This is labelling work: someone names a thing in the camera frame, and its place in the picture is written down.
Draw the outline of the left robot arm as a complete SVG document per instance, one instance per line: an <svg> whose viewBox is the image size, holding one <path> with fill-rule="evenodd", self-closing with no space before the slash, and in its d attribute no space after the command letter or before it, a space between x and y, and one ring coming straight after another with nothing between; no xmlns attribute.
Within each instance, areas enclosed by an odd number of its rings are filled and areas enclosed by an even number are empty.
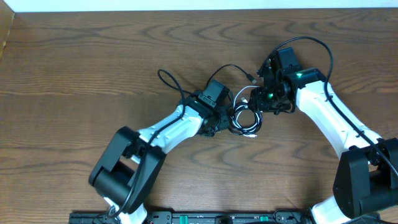
<svg viewBox="0 0 398 224"><path fill-rule="evenodd" d="M144 200L149 195L166 155L196 135L213 137L229 125L230 90L211 81L205 90L183 98L175 111L158 123L138 131L120 128L89 176L89 184L109 209L94 223L143 223Z"/></svg>

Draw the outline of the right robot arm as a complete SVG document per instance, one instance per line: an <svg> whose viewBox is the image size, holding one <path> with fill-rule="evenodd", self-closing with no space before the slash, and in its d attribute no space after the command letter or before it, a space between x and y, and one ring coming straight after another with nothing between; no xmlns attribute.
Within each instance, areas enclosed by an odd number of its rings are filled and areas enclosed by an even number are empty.
<svg viewBox="0 0 398 224"><path fill-rule="evenodd" d="M370 130L335 95L317 68L303 69L293 48L275 50L252 90L254 111L300 110L320 129L339 158L333 195L310 209L313 223L375 223L374 214L397 205L397 139Z"/></svg>

